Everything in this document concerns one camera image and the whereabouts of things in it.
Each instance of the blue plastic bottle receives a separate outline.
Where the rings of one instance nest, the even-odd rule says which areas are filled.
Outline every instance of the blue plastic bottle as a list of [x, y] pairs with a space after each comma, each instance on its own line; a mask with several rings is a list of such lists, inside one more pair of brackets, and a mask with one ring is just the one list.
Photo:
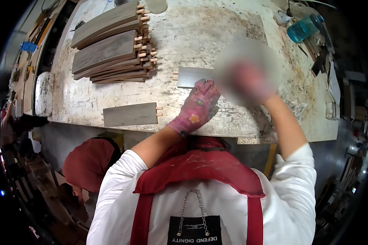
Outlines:
[[311, 34], [319, 31], [322, 22], [324, 22], [324, 19], [321, 15], [306, 15], [291, 25], [286, 32], [293, 42], [299, 43]]

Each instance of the hand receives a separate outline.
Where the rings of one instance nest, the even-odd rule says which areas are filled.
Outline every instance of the hand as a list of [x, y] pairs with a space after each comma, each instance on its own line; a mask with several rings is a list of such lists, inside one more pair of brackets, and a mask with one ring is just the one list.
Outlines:
[[273, 96], [266, 74], [259, 66], [248, 61], [240, 61], [232, 67], [232, 71], [235, 90], [244, 94], [251, 104], [263, 104]]
[[180, 114], [168, 126], [185, 137], [210, 121], [218, 112], [218, 108], [214, 107], [220, 96], [212, 79], [197, 81], [184, 101]]

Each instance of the paper sheet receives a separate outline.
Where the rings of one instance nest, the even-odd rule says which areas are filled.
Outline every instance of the paper sheet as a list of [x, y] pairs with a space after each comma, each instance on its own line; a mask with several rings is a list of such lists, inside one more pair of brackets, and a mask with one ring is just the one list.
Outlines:
[[339, 90], [337, 75], [335, 74], [334, 61], [330, 62], [329, 92], [333, 96], [335, 103], [339, 105], [341, 91]]

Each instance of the pink floral glove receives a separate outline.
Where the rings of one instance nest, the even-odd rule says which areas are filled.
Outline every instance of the pink floral glove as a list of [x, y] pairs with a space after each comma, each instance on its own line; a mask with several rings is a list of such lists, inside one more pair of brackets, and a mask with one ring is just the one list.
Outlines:
[[182, 137], [189, 135], [211, 120], [218, 112], [214, 108], [221, 94], [212, 79], [201, 79], [195, 83], [181, 107], [180, 114], [168, 126]]

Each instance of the workbench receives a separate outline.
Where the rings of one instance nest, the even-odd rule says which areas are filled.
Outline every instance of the workbench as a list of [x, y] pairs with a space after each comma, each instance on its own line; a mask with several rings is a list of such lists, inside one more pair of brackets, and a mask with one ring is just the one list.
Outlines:
[[[281, 63], [279, 94], [292, 108], [309, 141], [335, 140], [338, 121], [325, 118], [326, 103], [332, 101], [326, 73], [311, 74], [313, 61], [292, 42], [286, 27], [272, 19], [279, 10], [270, 0], [167, 1], [168, 9], [149, 14], [152, 41], [156, 43], [156, 73], [145, 83], [120, 82], [92, 84], [89, 78], [73, 80], [71, 68], [77, 49], [71, 48], [74, 32], [85, 22], [114, 7], [113, 1], [80, 1], [67, 23], [63, 44], [58, 50], [53, 88], [53, 113], [48, 119], [59, 123], [104, 127], [103, 108], [156, 102], [163, 107], [158, 124], [114, 127], [125, 130], [156, 132], [175, 118], [190, 89], [177, 88], [172, 81], [178, 67], [212, 69], [218, 54], [238, 38], [263, 40]], [[222, 96], [219, 112], [195, 135], [237, 137], [238, 144], [276, 143], [277, 136], [270, 115], [263, 106], [245, 108]]]

